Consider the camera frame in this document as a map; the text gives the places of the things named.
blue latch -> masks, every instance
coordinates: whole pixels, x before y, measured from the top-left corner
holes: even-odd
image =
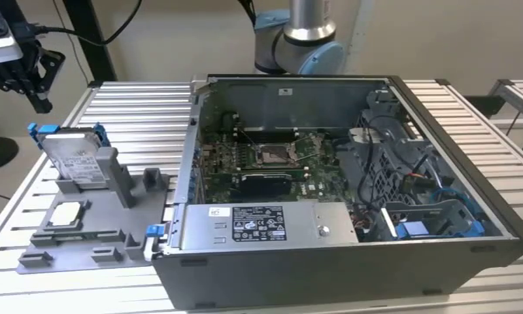
[[[46,124],[40,127],[37,133],[38,134],[54,134],[56,132],[58,132],[58,130],[60,130],[60,126],[57,126],[56,124]]]
[[[101,145],[104,147],[110,147],[110,141],[108,140],[108,136],[106,136],[106,130],[105,127],[101,125],[101,123],[96,123],[93,125],[93,130],[96,132],[96,134],[100,136],[101,138]]]
[[[164,224],[152,224],[148,226],[145,231],[146,237],[162,237],[165,235],[165,225]]]
[[[37,143],[38,149],[42,149],[42,145],[37,139],[37,126],[38,125],[34,122],[29,123],[29,125],[26,126],[26,131],[29,132],[29,136],[32,137],[33,141]]]

slotted aluminum surface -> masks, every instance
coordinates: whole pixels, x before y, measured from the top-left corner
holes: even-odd
[[[453,87],[441,86],[433,80],[407,81],[407,84],[523,218],[523,153]],[[160,167],[165,173],[176,175],[190,107],[188,96],[188,83],[105,83],[101,88],[86,91],[66,125],[90,126],[101,121],[120,150],[120,161],[132,171]],[[0,216],[0,313],[41,313],[52,306],[61,306],[65,313],[176,311],[152,267],[17,275],[18,255],[29,244],[30,234],[57,191],[52,181],[56,176],[57,171],[42,156]],[[169,192],[165,217],[170,217],[170,202]],[[523,257],[506,268],[481,272],[450,296],[248,309],[232,313],[518,311],[523,311]]]

motherboard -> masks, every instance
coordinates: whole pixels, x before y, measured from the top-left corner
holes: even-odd
[[[229,134],[206,134],[201,159],[206,202],[351,203],[335,158],[337,141],[315,130],[265,133],[234,128]]]

